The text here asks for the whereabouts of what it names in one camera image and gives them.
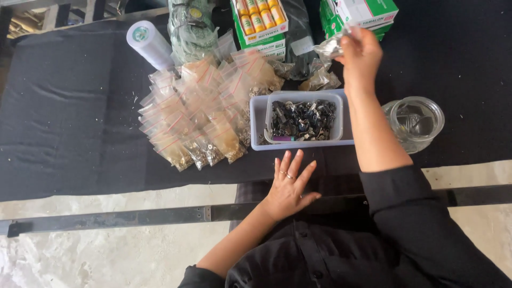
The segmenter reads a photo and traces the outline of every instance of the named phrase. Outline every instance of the white roll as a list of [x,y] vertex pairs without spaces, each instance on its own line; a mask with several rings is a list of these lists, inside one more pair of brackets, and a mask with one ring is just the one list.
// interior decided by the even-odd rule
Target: white roll
[[143,20],[133,24],[126,34],[126,41],[157,70],[174,65],[172,48],[153,23]]

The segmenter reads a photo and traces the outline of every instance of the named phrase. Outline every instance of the clear glass bowl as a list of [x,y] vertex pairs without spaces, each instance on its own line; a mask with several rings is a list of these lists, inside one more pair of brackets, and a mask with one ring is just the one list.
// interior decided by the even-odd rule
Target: clear glass bowl
[[441,108],[425,97],[391,101],[382,109],[395,137],[409,154],[425,149],[444,126]]

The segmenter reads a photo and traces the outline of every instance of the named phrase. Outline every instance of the floor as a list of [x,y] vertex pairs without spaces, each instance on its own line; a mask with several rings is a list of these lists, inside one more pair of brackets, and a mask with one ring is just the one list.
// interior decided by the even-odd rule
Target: floor
[[[433,188],[512,183],[512,160],[423,170]],[[234,185],[0,202],[0,219],[230,203]],[[512,277],[512,204],[451,208],[475,245]],[[176,287],[228,222],[0,236],[0,287]]]

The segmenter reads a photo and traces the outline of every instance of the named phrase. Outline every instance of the woman's right hand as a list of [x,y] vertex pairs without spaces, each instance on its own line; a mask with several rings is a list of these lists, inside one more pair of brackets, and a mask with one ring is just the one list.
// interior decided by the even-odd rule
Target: woman's right hand
[[375,95],[375,76],[382,59],[382,49],[373,32],[361,29],[361,39],[348,36],[341,39],[344,55],[336,58],[343,64],[345,93],[351,95]]

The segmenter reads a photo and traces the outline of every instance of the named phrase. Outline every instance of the box of thread spools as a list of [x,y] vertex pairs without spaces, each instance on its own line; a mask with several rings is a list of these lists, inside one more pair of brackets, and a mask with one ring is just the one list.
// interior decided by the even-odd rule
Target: box of thread spools
[[280,0],[231,0],[231,5],[235,27],[241,27],[246,45],[288,31]]

